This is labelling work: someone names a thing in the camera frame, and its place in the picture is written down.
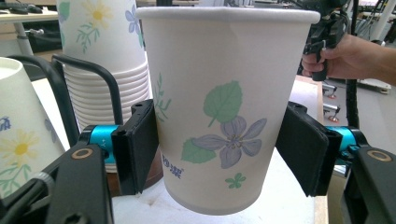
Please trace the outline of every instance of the black cable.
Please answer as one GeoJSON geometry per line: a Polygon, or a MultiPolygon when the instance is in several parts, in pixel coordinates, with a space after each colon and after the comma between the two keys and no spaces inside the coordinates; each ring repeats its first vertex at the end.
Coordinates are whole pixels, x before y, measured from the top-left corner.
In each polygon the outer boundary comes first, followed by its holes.
{"type": "Polygon", "coordinates": [[[35,181],[35,184],[8,209],[7,213],[0,220],[0,224],[16,223],[18,218],[22,216],[36,197],[46,189],[46,184],[42,180],[33,179],[31,181],[35,181]]]}
{"type": "MultiPolygon", "coordinates": [[[[353,13],[351,23],[351,33],[355,34],[356,20],[358,19],[358,6],[359,0],[353,0],[353,13]]],[[[358,111],[358,80],[347,79],[346,80],[346,119],[348,126],[359,129],[359,111],[358,111]]]]}

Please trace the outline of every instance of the flower print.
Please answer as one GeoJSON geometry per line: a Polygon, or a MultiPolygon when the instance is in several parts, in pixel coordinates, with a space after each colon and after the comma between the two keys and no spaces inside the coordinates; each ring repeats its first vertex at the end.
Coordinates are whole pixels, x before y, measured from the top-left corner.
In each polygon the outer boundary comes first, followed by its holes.
{"type": "Polygon", "coordinates": [[[82,6],[87,10],[87,17],[89,18],[89,23],[92,24],[92,28],[98,28],[98,25],[103,28],[108,27],[106,19],[113,18],[111,14],[111,8],[105,6],[102,0],[98,0],[97,4],[93,4],[90,0],[82,3],[82,6]]]}
{"type": "Polygon", "coordinates": [[[17,130],[15,139],[1,139],[0,153],[2,158],[6,159],[7,165],[17,163],[18,167],[27,163],[27,159],[34,159],[37,151],[32,147],[39,142],[39,137],[35,132],[26,133],[23,130],[17,130]]]}
{"type": "Polygon", "coordinates": [[[125,18],[127,21],[129,21],[129,33],[133,33],[136,31],[138,34],[140,34],[140,26],[139,26],[139,20],[134,16],[134,13],[136,12],[136,6],[132,6],[131,11],[125,11],[125,18]]]}
{"type": "Polygon", "coordinates": [[[247,123],[244,118],[236,116],[233,120],[220,124],[221,132],[226,136],[225,139],[215,134],[207,134],[193,138],[191,141],[197,147],[207,150],[220,149],[221,168],[227,169],[239,162],[242,152],[250,157],[259,153],[262,140],[254,138],[262,132],[266,122],[267,119],[256,121],[243,134],[247,123]]]}
{"type": "Polygon", "coordinates": [[[136,16],[134,15],[135,13],[136,13],[136,6],[133,5],[131,11],[128,10],[125,11],[125,18],[129,22],[129,28],[128,28],[129,33],[135,32],[139,39],[140,47],[143,47],[143,35],[142,32],[140,31],[139,19],[136,18],[136,16]]]}
{"type": "Polygon", "coordinates": [[[106,29],[108,27],[106,19],[113,18],[113,15],[111,14],[111,8],[105,6],[101,0],[98,0],[96,5],[87,0],[82,3],[82,6],[87,10],[88,23],[79,26],[76,42],[81,42],[82,52],[85,53],[92,43],[92,37],[93,42],[96,42],[100,36],[99,28],[106,29]]]}
{"type": "Polygon", "coordinates": [[[49,119],[45,119],[44,124],[46,126],[46,129],[50,132],[52,143],[56,143],[57,135],[55,129],[52,126],[52,123],[50,122],[49,119]]]}
{"type": "Polygon", "coordinates": [[[241,173],[238,173],[235,175],[234,179],[227,178],[225,182],[230,184],[228,186],[229,189],[239,189],[242,187],[242,182],[244,182],[246,179],[247,178],[245,176],[242,176],[241,173]]]}

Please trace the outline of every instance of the finger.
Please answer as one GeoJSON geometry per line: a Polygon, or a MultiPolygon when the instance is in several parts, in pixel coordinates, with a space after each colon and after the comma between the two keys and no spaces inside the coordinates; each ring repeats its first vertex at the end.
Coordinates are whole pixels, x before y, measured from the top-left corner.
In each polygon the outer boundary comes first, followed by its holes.
{"type": "Polygon", "coordinates": [[[309,72],[320,72],[324,68],[323,63],[306,63],[305,61],[301,61],[301,65],[304,70],[309,72]]]}
{"type": "Polygon", "coordinates": [[[320,53],[321,58],[326,58],[326,59],[334,59],[339,57],[338,55],[339,48],[335,49],[325,49],[320,53]]]}
{"type": "Polygon", "coordinates": [[[317,54],[312,53],[312,54],[303,54],[303,61],[307,62],[307,63],[323,63],[324,62],[324,58],[320,57],[319,62],[317,62],[317,54]]]}
{"type": "Polygon", "coordinates": [[[303,76],[305,77],[312,77],[312,73],[309,71],[306,71],[305,69],[303,70],[303,72],[301,73],[303,76]]]}

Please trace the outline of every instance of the table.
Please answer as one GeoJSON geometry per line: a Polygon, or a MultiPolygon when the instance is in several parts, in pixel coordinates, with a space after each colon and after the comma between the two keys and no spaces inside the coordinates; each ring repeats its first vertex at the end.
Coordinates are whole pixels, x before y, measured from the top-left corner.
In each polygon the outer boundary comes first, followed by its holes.
{"type": "Polygon", "coordinates": [[[33,55],[32,48],[29,43],[29,38],[26,36],[23,28],[23,22],[29,21],[57,21],[58,12],[43,10],[43,14],[18,15],[18,14],[0,14],[0,23],[14,23],[17,32],[17,40],[22,54],[33,55]]]}
{"type": "MultiPolygon", "coordinates": [[[[46,79],[33,83],[43,106],[62,142],[67,144],[63,125],[59,122],[48,94],[50,85],[46,79]]],[[[307,77],[296,77],[290,100],[305,105],[308,114],[323,120],[321,84],[307,77]]],[[[139,196],[114,197],[115,224],[123,223],[328,223],[327,198],[305,197],[293,173],[277,153],[272,156],[262,194],[242,212],[214,217],[194,213],[176,203],[167,193],[163,180],[143,191],[139,196]]]]}

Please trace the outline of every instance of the paper cup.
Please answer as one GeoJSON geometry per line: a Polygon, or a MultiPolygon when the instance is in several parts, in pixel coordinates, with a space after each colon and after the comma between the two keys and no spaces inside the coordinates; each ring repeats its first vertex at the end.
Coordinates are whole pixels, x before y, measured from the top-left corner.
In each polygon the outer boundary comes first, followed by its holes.
{"type": "MultiPolygon", "coordinates": [[[[113,110],[90,110],[82,107],[75,106],[75,110],[80,112],[80,115],[86,117],[90,120],[114,120],[113,110]]],[[[127,114],[131,112],[131,107],[125,107],[122,109],[122,114],[127,114]]]]}
{"type": "Polygon", "coordinates": [[[142,7],[137,17],[169,194],[203,214],[247,208],[262,191],[310,24],[319,14],[142,7]]]}
{"type": "MultiPolygon", "coordinates": [[[[137,93],[122,97],[121,106],[123,105],[123,102],[131,102],[132,100],[139,98],[148,91],[149,91],[149,86],[145,87],[143,90],[137,93]]],[[[78,101],[85,103],[87,105],[111,105],[111,98],[109,96],[103,97],[103,99],[98,99],[98,98],[93,99],[93,98],[87,98],[86,95],[76,94],[72,91],[70,91],[69,93],[70,93],[70,97],[72,98],[72,103],[73,103],[73,99],[77,99],[78,101]]]]}
{"type": "Polygon", "coordinates": [[[64,54],[110,72],[146,61],[135,0],[57,0],[64,54]]]}
{"type": "MultiPolygon", "coordinates": [[[[126,78],[126,77],[132,77],[137,74],[141,74],[142,72],[146,71],[148,69],[148,62],[145,61],[141,65],[137,66],[136,68],[133,68],[131,70],[126,70],[126,71],[121,71],[121,72],[112,72],[111,75],[113,75],[115,78],[126,78]]],[[[98,79],[99,76],[95,73],[90,73],[87,72],[86,70],[81,70],[77,69],[75,67],[71,66],[64,66],[64,71],[74,77],[83,77],[85,79],[98,79]]]]}
{"type": "MultiPolygon", "coordinates": [[[[78,80],[71,77],[66,77],[65,79],[67,86],[75,90],[92,92],[92,93],[109,91],[108,86],[104,81],[98,83],[92,83],[91,81],[78,80]]],[[[145,82],[148,81],[148,79],[149,79],[149,74],[145,74],[137,81],[133,81],[130,83],[117,82],[119,85],[119,91],[128,91],[129,89],[143,85],[145,82]]]]}
{"type": "MultiPolygon", "coordinates": [[[[146,92],[142,92],[142,95],[140,97],[138,97],[136,99],[133,99],[132,101],[121,102],[122,103],[122,107],[132,106],[133,104],[135,104],[135,103],[137,103],[139,101],[147,100],[148,97],[149,97],[149,90],[146,91],[146,92]]],[[[88,105],[86,102],[81,102],[78,99],[73,98],[73,97],[72,97],[72,103],[73,103],[73,105],[78,105],[80,107],[84,107],[84,108],[92,109],[92,110],[101,110],[101,109],[108,110],[108,109],[112,109],[113,108],[111,104],[88,105]]]]}
{"type": "MultiPolygon", "coordinates": [[[[143,71],[142,73],[134,74],[134,75],[131,75],[130,77],[124,77],[124,78],[115,77],[115,79],[117,80],[117,82],[119,84],[124,84],[124,85],[131,84],[131,83],[134,83],[134,82],[139,81],[142,78],[146,77],[148,75],[148,72],[149,72],[149,70],[147,69],[147,70],[143,71]]],[[[82,86],[95,86],[95,87],[106,86],[105,81],[99,75],[96,75],[96,78],[93,79],[93,78],[85,78],[84,76],[78,76],[78,77],[75,75],[71,76],[72,73],[70,73],[70,72],[69,73],[66,72],[65,74],[66,74],[65,77],[67,80],[73,80],[76,83],[81,83],[82,86]]]]}
{"type": "Polygon", "coordinates": [[[0,198],[64,153],[22,63],[0,58],[0,198]]]}
{"type": "MultiPolygon", "coordinates": [[[[137,86],[135,88],[131,88],[128,91],[121,91],[120,92],[120,98],[122,99],[124,97],[129,97],[129,96],[132,96],[132,95],[134,95],[136,93],[141,92],[142,90],[146,90],[149,87],[148,84],[149,84],[149,80],[146,79],[146,82],[144,82],[140,86],[137,86]]],[[[85,91],[75,90],[71,86],[69,86],[69,91],[73,92],[75,95],[78,95],[80,97],[84,97],[87,100],[90,100],[90,99],[94,99],[94,100],[95,99],[99,99],[99,100],[101,100],[101,99],[106,99],[106,98],[109,99],[110,98],[109,90],[107,90],[105,92],[102,92],[102,93],[89,93],[89,92],[85,92],[85,91]]]]}

